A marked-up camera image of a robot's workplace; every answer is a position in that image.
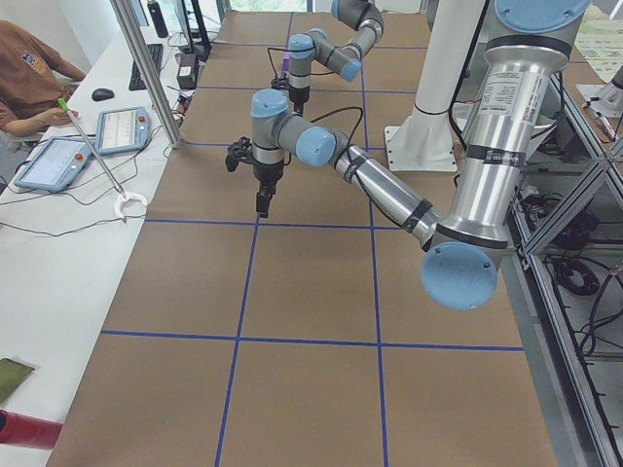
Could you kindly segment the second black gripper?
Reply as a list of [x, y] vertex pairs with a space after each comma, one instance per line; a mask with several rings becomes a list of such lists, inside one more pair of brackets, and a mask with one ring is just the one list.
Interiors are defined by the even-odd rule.
[[298, 115], [304, 114], [304, 106], [309, 101], [309, 88], [290, 88], [288, 90], [290, 101], [293, 103], [293, 110]]

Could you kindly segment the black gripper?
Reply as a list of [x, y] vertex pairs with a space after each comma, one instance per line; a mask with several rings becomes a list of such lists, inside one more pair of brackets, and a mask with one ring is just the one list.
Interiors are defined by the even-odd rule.
[[259, 181], [259, 192], [256, 194], [256, 212], [260, 218], [268, 218], [270, 204], [276, 193], [276, 184], [283, 176], [283, 162], [265, 164], [256, 162], [253, 173]]

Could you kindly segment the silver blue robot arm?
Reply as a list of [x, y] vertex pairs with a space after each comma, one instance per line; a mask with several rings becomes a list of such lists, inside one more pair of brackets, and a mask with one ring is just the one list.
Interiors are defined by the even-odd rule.
[[[288, 42], [289, 85], [251, 99], [250, 160], [260, 188], [256, 209], [269, 211], [286, 154], [331, 165], [359, 188], [425, 255], [421, 283], [435, 302], [476, 308], [494, 294], [507, 247], [504, 227], [515, 184], [535, 147], [535, 125], [553, 74], [568, 65], [584, 1], [427, 1], [432, 30], [412, 114], [385, 131], [388, 165], [336, 129], [302, 114], [311, 68], [320, 63], [345, 80], [380, 42], [384, 20], [367, 1], [337, 1], [332, 13], [354, 31], [337, 47], [321, 29]], [[455, 169], [450, 118], [459, 80], [480, 39], [488, 70], [468, 120], [468, 145], [453, 204], [441, 213], [397, 177], [400, 170]]]

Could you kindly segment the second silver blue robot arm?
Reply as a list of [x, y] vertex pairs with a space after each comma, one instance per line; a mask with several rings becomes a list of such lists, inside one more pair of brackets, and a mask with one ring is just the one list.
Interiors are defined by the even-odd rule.
[[362, 59], [384, 35], [383, 16], [370, 1], [333, 1], [331, 13], [355, 32], [344, 45], [332, 43], [326, 31], [321, 28], [294, 34], [288, 39], [287, 89], [294, 111], [300, 115], [310, 98], [314, 61], [351, 82], [362, 69]]

